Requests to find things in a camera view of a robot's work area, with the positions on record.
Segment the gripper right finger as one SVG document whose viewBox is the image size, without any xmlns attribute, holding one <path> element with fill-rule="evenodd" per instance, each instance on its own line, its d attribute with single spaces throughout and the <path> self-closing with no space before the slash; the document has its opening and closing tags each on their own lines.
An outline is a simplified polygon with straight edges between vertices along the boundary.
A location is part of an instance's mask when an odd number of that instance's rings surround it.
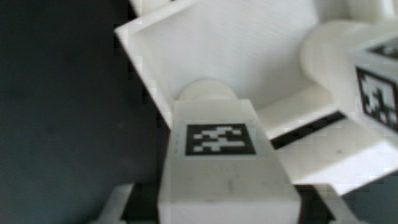
<svg viewBox="0 0 398 224">
<path fill-rule="evenodd" d="M 362 221 L 328 184 L 295 186 L 302 203 L 296 224 L 369 224 Z"/>
</svg>

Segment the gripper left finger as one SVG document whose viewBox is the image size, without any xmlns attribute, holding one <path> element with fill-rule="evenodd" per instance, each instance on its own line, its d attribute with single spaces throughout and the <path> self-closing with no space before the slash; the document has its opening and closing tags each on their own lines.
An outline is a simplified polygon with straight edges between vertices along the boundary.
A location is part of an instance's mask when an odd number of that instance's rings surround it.
<svg viewBox="0 0 398 224">
<path fill-rule="evenodd" d="M 158 224 L 156 193 L 152 183 L 119 185 L 97 218 L 87 224 Z"/>
</svg>

